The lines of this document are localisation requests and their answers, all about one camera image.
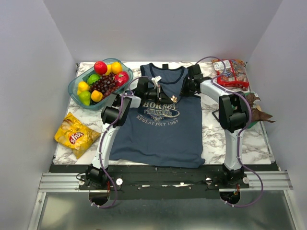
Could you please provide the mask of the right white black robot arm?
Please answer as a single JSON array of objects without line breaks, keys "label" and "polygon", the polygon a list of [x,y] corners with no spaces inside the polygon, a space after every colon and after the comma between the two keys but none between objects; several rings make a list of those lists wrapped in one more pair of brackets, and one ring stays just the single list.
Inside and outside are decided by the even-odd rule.
[{"label": "right white black robot arm", "polygon": [[204,77],[198,64],[188,67],[182,89],[183,95],[194,93],[207,95],[218,103],[218,121],[224,129],[226,142],[219,181],[227,188],[233,187],[244,177],[241,148],[244,131],[251,120],[250,106],[243,93],[230,91],[210,77]]}]

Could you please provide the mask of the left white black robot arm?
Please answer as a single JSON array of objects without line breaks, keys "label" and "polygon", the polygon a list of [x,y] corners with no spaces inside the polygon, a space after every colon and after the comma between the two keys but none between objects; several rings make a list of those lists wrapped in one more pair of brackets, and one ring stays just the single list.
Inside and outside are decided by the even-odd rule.
[{"label": "left white black robot arm", "polygon": [[95,189],[102,189],[112,178],[107,173],[110,152],[117,132],[125,123],[130,108],[138,108],[147,100],[156,104],[173,104],[176,96],[168,97],[162,89],[160,76],[135,78],[137,86],[134,90],[128,86],[128,92],[111,93],[101,113],[103,130],[95,156],[85,171],[85,180]]}]

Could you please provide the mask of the gold brooch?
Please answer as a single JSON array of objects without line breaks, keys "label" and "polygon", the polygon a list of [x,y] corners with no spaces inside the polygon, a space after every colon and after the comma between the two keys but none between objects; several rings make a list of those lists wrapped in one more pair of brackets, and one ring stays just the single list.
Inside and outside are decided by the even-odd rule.
[{"label": "gold brooch", "polygon": [[170,97],[170,100],[171,100],[173,103],[177,103],[177,97],[175,97],[174,95]]}]

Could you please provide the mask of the blue printed tank top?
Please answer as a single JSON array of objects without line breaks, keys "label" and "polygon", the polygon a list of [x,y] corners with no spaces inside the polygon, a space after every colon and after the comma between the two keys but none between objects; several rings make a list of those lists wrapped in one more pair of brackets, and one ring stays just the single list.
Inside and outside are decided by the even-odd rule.
[{"label": "blue printed tank top", "polygon": [[203,165],[201,98],[180,94],[187,68],[166,69],[150,63],[140,70],[143,79],[160,76],[162,90],[177,102],[147,100],[139,108],[131,108],[116,134],[109,159],[181,168]]}]

